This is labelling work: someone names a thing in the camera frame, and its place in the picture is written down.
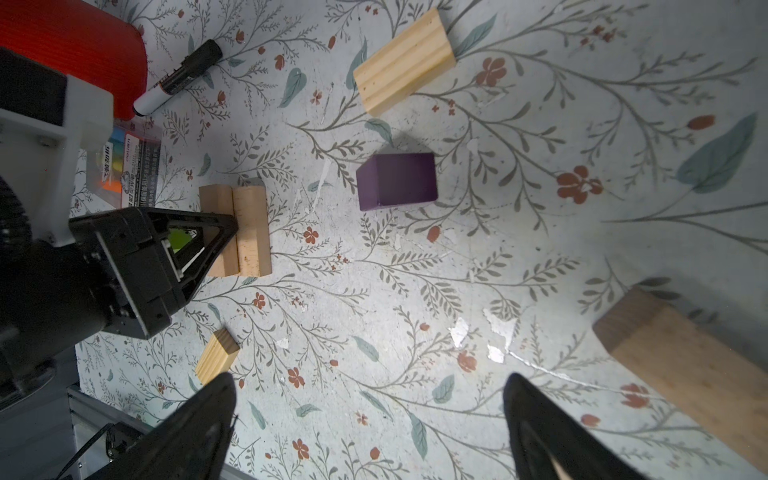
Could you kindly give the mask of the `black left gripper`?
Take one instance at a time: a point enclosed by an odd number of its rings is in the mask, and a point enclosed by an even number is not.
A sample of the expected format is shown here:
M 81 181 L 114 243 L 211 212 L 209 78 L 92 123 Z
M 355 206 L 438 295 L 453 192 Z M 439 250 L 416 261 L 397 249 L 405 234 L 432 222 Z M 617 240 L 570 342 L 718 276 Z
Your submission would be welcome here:
M 234 239 L 231 214 L 128 207 L 69 221 L 76 244 L 34 240 L 1 183 L 1 382 L 23 384 L 100 331 L 149 339 L 196 295 Z M 170 229 L 192 240 L 173 253 Z

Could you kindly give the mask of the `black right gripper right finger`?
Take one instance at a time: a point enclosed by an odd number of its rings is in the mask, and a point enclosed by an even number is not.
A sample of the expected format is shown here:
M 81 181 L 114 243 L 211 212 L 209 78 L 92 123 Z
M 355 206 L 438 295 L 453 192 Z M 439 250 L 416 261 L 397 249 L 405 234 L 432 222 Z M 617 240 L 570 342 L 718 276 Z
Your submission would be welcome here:
M 503 390 L 510 449 L 520 479 L 641 479 L 524 376 Z

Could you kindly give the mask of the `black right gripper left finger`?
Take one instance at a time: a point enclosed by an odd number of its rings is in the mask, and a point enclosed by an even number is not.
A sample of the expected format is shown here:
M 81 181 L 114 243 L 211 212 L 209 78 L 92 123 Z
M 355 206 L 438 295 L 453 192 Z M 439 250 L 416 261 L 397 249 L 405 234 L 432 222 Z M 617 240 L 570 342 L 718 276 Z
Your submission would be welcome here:
M 233 433 L 237 392 L 216 376 L 92 479 L 218 479 Z

